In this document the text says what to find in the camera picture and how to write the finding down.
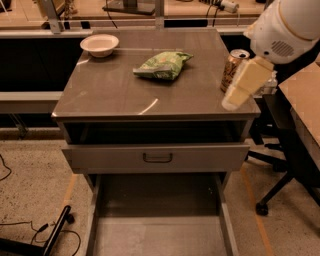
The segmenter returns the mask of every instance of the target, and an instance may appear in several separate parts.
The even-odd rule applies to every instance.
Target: desk
[[[320,67],[313,62],[279,87],[291,103],[297,132],[320,170],[319,83]]]
[[[52,114],[64,132],[70,167],[87,177],[95,194],[91,235],[84,242],[88,255],[103,250],[129,255],[137,249],[130,246],[148,255],[155,245],[168,255],[238,255],[222,189],[246,157],[244,140],[260,112],[253,99],[235,112],[221,106],[228,52],[219,34],[214,29],[110,33],[119,47],[103,59],[84,52]],[[175,81],[133,75],[132,68],[162,51],[194,57]],[[210,177],[215,185],[208,197]],[[199,203],[204,198],[208,201]],[[177,207],[183,202],[186,207]],[[201,237],[208,246],[194,242]],[[139,241],[119,246],[119,239]]]

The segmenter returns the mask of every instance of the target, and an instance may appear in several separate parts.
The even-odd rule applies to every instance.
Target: drawer handle
[[[170,163],[172,161],[173,154],[170,153],[168,155],[148,155],[146,153],[143,153],[143,161],[146,163],[159,163],[159,164],[165,164],[165,163]]]

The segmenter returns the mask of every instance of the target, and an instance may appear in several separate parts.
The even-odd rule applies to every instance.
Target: drawer front
[[[248,150],[244,143],[68,145],[63,153],[75,173],[225,172],[239,170]]]

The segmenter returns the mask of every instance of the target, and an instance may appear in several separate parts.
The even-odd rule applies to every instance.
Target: cabinet top
[[[54,112],[56,121],[227,120],[253,118],[253,99],[235,112],[221,106],[228,51],[214,29],[108,31],[119,46],[106,58],[80,57]],[[174,81],[133,74],[164,51],[192,54]]]

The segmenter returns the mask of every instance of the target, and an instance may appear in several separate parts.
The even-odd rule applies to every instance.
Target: black wire
[[[216,12],[214,13],[214,16],[213,16],[212,27],[214,27],[214,24],[216,23],[216,18],[219,10],[220,10],[220,7],[217,7]]]
[[[8,166],[5,164],[4,159],[3,159],[3,157],[2,157],[1,154],[0,154],[0,158],[1,158],[1,161],[2,161],[2,165],[3,165],[7,170],[9,170],[9,173],[8,173],[7,175],[5,175],[3,178],[0,179],[0,181],[2,181],[2,180],[5,180],[6,178],[9,177],[9,175],[12,173],[12,170],[10,169],[10,167],[8,167]]]
[[[109,17],[109,19],[111,20],[113,26],[114,26],[115,28],[118,28],[117,25],[116,25],[116,23],[114,23],[112,17],[110,16],[109,7],[108,7],[108,0],[106,1],[106,11],[107,11],[108,17]]]
[[[213,4],[210,4],[210,6],[209,6],[209,8],[208,8],[208,11],[207,11],[207,14],[206,14],[206,18],[208,18],[208,16],[209,16],[209,11],[210,11],[210,9],[211,9],[212,6],[213,6]]]
[[[72,254],[72,256],[75,256],[78,253],[80,246],[81,246],[81,238],[80,238],[79,234],[75,231],[72,231],[72,230],[61,230],[60,232],[72,233],[78,237],[78,239],[79,239],[78,247],[77,247],[76,251]]]
[[[21,222],[14,222],[14,223],[0,223],[0,226],[13,226],[13,225],[21,225],[21,224],[30,224],[31,229],[33,231],[38,232],[38,230],[33,227],[32,221],[21,221]]]

